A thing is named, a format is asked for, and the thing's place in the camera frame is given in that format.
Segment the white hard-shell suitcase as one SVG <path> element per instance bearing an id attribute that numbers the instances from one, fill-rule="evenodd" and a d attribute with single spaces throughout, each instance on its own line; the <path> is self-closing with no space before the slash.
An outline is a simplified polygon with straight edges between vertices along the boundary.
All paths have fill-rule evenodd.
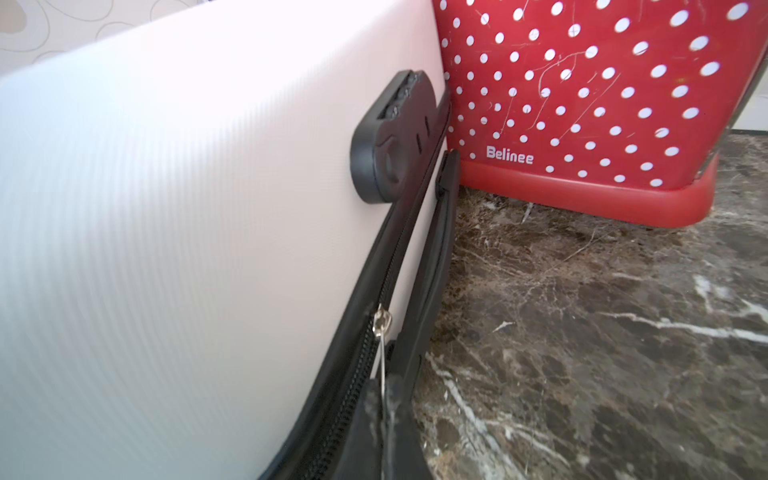
<path id="1" fill-rule="evenodd" d="M 459 155 L 429 1 L 1 5 L 1 475 L 333 479 L 412 402 Z"/>

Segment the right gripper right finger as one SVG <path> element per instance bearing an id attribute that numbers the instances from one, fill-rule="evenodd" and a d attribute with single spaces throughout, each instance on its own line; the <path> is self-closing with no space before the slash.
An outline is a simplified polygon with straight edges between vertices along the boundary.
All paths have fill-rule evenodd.
<path id="1" fill-rule="evenodd" d="M 383 399 L 383 478 L 429 480 L 431 471 L 424 457 L 411 397 L 403 379 L 390 375 Z"/>

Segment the red polka-dot toaster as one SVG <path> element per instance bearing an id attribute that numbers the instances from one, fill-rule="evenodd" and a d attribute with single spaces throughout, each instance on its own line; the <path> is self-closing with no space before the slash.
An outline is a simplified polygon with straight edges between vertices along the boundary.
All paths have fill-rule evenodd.
<path id="1" fill-rule="evenodd" d="M 437 1 L 464 186 L 651 227 L 710 212 L 764 0 Z"/>

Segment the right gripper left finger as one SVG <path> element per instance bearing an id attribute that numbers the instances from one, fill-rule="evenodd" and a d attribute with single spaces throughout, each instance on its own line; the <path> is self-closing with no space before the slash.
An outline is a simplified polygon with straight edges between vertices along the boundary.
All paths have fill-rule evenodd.
<path id="1" fill-rule="evenodd" d="M 333 479 L 384 479 L 385 403 L 380 382 L 369 379 L 363 385 Z"/>

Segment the silver zipper pull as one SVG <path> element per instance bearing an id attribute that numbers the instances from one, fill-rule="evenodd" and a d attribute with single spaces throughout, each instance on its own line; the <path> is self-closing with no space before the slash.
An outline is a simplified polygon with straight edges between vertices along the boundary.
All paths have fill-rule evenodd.
<path id="1" fill-rule="evenodd" d="M 379 344 L 379 386 L 381 400 L 386 397 L 386 340 L 393 321 L 392 314 L 380 304 L 373 315 L 372 332 Z"/>

